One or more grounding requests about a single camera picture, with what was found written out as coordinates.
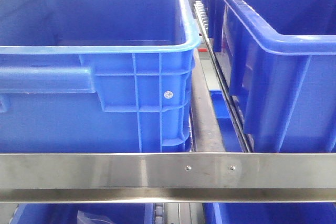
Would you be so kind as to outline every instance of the crate handle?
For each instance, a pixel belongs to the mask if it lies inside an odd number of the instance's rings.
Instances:
[[[94,93],[90,67],[0,67],[0,93]]]

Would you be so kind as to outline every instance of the metal frame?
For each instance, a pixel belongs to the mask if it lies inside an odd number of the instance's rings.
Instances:
[[[191,121],[198,152],[0,154],[0,202],[335,201],[336,154],[224,152],[197,51],[195,59]]]

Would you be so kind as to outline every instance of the metal rail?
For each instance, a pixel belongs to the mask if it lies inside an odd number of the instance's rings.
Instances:
[[[250,145],[250,136],[246,135],[243,131],[243,126],[242,126],[242,121],[240,120],[240,117],[238,115],[238,111],[237,108],[234,105],[234,101],[232,99],[232,97],[229,95],[229,88],[228,88],[228,84],[225,80],[224,74],[221,70],[221,67],[219,66],[219,62],[213,52],[212,49],[212,45],[211,42],[207,36],[207,32],[206,32],[206,25],[203,24],[203,20],[205,20],[204,16],[206,16],[205,11],[203,9],[203,5],[198,1],[195,3],[194,5],[195,7],[195,13],[196,13],[196,18],[197,18],[197,22],[198,25],[201,29],[201,33],[203,35],[203,39],[205,41],[205,44],[208,48],[208,51],[210,53],[210,59],[211,59],[211,63],[215,69],[215,73],[217,75],[217,79],[219,80],[219,86],[222,90],[222,93],[224,95],[224,100],[226,102],[226,105],[229,109],[231,118],[232,118],[232,123],[233,126],[235,128],[236,134],[238,136],[240,145],[243,149],[244,152],[251,152],[252,148]]]

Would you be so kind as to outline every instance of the blue bin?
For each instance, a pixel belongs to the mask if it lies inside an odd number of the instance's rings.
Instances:
[[[180,152],[187,0],[0,0],[0,152]]]
[[[220,90],[210,91],[211,100],[215,109],[218,125],[223,136],[223,144],[227,152],[241,152],[238,137],[233,127],[229,111]]]
[[[76,224],[78,211],[115,224],[154,224],[154,204],[20,204],[11,224]]]
[[[208,17],[208,30],[207,36],[208,38],[214,38],[214,28],[215,28],[215,17],[216,17],[216,3],[218,0],[201,0],[204,11]]]
[[[227,152],[242,152],[220,91],[211,98]],[[335,224],[333,203],[207,203],[206,224]]]
[[[204,204],[206,224],[334,224],[333,203]]]
[[[220,1],[214,43],[254,151],[334,152],[336,0]]]

